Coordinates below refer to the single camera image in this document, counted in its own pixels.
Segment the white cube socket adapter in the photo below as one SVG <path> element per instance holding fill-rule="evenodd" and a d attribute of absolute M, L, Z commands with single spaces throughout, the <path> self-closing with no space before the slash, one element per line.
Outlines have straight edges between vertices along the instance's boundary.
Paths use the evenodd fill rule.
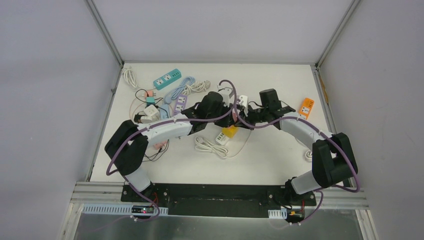
<path fill-rule="evenodd" d="M 151 104 L 143 110 L 146 117 L 152 118 L 153 121 L 160 119 L 160 112 L 155 105 Z"/>

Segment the white usb power strip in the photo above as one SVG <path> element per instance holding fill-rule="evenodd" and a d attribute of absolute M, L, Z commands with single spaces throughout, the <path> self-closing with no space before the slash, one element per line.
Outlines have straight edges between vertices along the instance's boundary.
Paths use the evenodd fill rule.
<path fill-rule="evenodd" d="M 225 146 L 229 142 L 230 138 L 226 136 L 224 133 L 219 133 L 215 138 L 215 142 L 218 145 Z"/>

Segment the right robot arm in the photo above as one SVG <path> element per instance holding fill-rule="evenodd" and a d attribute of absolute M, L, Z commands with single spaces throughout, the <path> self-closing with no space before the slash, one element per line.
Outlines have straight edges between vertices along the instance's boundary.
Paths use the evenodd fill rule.
<path fill-rule="evenodd" d="M 287 104 L 279 100 L 275 89 L 259 93 L 261 104 L 257 108 L 249 105 L 247 96 L 237 98 L 234 110 L 237 120 L 249 129 L 274 126 L 305 145 L 311 152 L 311 169 L 285 183 L 284 200 L 296 205 L 304 194 L 326 189 L 340 188 L 340 182 L 355 180 L 354 193 L 360 190 L 358 166 L 348 136 L 344 133 L 322 131 Z"/>

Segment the purple power strip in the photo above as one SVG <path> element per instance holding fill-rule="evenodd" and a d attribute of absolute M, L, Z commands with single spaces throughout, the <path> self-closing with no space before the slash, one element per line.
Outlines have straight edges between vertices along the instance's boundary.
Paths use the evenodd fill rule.
<path fill-rule="evenodd" d="M 187 104 L 188 96 L 184 94 L 180 94 L 175 100 L 175 106 L 173 109 L 173 115 L 180 114 L 185 108 Z"/>

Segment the yellow pink cube socket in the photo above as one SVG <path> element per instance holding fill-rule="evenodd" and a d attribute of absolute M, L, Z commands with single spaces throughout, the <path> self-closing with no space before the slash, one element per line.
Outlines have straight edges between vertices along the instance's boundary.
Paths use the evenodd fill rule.
<path fill-rule="evenodd" d="M 238 127 L 232 125 L 229 127 L 225 127 L 221 130 L 221 132 L 228 138 L 232 139 L 238 132 Z"/>

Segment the pink plug adapter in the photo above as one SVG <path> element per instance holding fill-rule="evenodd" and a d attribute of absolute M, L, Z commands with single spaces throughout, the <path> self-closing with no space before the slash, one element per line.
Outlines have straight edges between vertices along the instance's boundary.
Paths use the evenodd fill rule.
<path fill-rule="evenodd" d="M 235 123 L 239 120 L 237 108 L 232 109 L 232 119 Z"/>

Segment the teal plug adapter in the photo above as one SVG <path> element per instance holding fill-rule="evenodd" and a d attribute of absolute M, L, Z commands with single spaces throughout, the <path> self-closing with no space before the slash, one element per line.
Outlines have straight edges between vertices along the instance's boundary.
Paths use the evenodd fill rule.
<path fill-rule="evenodd" d="M 155 104 L 155 102 L 156 102 L 155 98 L 154 98 L 154 97 L 152 97 L 152 96 L 148 96 L 148 97 L 146 97 L 146 98 L 145 98 L 145 101 L 146 101 L 146 103 L 147 103 L 147 104 L 149 104 L 149 105 L 151 105 L 151 104 Z"/>

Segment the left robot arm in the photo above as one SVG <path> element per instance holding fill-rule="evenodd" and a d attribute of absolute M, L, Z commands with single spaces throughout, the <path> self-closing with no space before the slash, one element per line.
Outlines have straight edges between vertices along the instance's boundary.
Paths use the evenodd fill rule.
<path fill-rule="evenodd" d="M 143 203 L 149 201 L 153 195 L 152 182 L 141 167 L 147 148 L 172 138 L 193 135 L 208 124 L 229 127 L 234 123 L 231 100 L 237 100 L 233 90 L 221 89 L 209 92 L 194 106 L 164 120 L 139 125 L 124 121 L 104 147 L 111 159 L 106 174 L 111 175 L 111 167 L 115 166 L 125 181 L 133 185 L 134 197 Z"/>

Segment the orange power strip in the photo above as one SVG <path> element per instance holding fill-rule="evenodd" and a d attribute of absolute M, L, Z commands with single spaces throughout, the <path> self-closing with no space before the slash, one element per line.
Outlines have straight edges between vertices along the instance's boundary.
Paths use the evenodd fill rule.
<path fill-rule="evenodd" d="M 310 98 L 305 98 L 299 108 L 299 116 L 304 119 L 307 120 L 309 118 L 309 115 L 312 111 L 312 108 L 315 104 L 315 101 L 313 99 Z"/>

